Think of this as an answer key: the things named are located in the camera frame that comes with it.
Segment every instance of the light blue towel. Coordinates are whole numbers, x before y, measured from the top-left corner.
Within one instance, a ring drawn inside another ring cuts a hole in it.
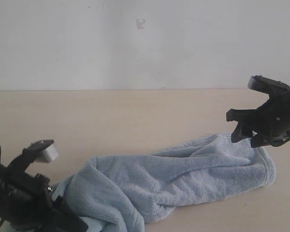
[[[198,138],[149,155],[92,157],[55,185],[88,232],[144,232],[177,206],[223,200],[273,183],[275,166],[250,140],[231,133]]]

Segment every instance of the table surface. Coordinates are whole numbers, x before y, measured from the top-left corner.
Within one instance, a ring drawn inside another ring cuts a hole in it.
[[[0,92],[0,145],[7,165],[22,148],[54,139],[60,157],[30,174],[57,182],[91,156],[146,154],[233,131],[230,108],[253,109],[267,96],[249,89]],[[276,181],[224,201],[175,209],[146,232],[290,232],[290,142],[267,147]]]

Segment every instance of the towel fold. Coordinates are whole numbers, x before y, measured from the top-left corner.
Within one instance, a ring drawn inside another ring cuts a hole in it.
[[[92,157],[53,186],[88,232],[144,232],[177,206],[223,200],[270,185],[276,175],[263,147],[218,133],[148,155]]]

